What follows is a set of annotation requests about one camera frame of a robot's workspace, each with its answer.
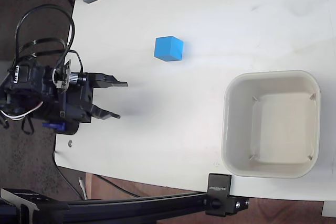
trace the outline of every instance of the blue cube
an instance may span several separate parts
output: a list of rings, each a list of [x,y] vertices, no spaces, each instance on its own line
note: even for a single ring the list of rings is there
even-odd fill
[[[156,38],[154,57],[164,61],[182,60],[183,41],[173,37]]]

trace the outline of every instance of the black mount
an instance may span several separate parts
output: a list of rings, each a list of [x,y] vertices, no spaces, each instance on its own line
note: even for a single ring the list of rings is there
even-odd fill
[[[30,190],[1,189],[1,198],[17,211],[0,203],[0,223],[144,224],[201,211],[225,217],[249,205],[249,198],[229,195],[230,182],[231,175],[209,174],[207,193],[72,202],[56,201]]]

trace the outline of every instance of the metal clamp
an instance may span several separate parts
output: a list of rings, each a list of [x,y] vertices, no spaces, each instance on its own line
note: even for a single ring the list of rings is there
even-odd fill
[[[249,198],[230,195],[231,175],[209,174],[207,215],[225,217],[235,215],[245,210],[249,205]]]

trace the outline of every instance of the black bracket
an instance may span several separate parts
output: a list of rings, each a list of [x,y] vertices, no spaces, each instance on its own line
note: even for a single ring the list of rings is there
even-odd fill
[[[231,175],[209,174],[207,196],[211,208],[205,211],[207,215],[225,217],[248,208],[249,198],[231,196],[230,186]]]
[[[67,203],[31,190],[2,188],[0,194],[3,200],[16,207],[19,224],[62,224],[64,212],[69,210]]]

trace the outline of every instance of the white plastic bin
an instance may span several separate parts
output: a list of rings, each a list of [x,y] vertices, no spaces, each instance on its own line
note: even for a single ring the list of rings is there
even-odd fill
[[[222,158],[238,176],[298,178],[319,152],[321,93],[309,73],[247,73],[225,93]]]

